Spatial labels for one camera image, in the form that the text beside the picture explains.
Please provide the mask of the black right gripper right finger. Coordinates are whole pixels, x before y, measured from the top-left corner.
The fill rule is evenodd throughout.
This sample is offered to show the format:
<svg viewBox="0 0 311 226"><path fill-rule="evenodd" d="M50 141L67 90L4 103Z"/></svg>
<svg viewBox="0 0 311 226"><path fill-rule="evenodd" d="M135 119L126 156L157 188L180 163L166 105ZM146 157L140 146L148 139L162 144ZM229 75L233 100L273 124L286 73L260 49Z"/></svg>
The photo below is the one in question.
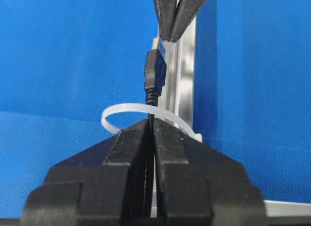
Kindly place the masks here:
<svg viewBox="0 0 311 226"><path fill-rule="evenodd" d="M237 161L154 121L157 213L167 226L264 226L261 191Z"/></svg>

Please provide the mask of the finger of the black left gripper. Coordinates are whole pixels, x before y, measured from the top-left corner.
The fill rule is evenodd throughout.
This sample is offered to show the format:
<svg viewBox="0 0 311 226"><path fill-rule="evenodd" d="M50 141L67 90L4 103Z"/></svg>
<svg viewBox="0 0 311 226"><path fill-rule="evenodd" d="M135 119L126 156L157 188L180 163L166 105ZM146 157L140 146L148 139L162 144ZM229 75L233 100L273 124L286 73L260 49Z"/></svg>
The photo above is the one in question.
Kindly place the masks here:
<svg viewBox="0 0 311 226"><path fill-rule="evenodd" d="M158 36L164 41L177 41L173 38L173 26L180 0L153 0L158 21Z"/></svg>
<svg viewBox="0 0 311 226"><path fill-rule="evenodd" d="M206 0L179 0L173 23L171 41L178 41Z"/></svg>

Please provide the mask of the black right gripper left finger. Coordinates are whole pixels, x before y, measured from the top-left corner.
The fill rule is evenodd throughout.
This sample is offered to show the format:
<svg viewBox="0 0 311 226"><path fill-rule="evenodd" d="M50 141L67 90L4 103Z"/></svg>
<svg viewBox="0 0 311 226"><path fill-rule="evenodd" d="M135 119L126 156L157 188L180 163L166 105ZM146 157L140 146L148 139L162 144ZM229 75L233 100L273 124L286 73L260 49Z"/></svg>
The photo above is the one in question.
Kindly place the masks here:
<svg viewBox="0 0 311 226"><path fill-rule="evenodd" d="M23 226L124 226L144 217L147 120L52 166L25 204Z"/></svg>

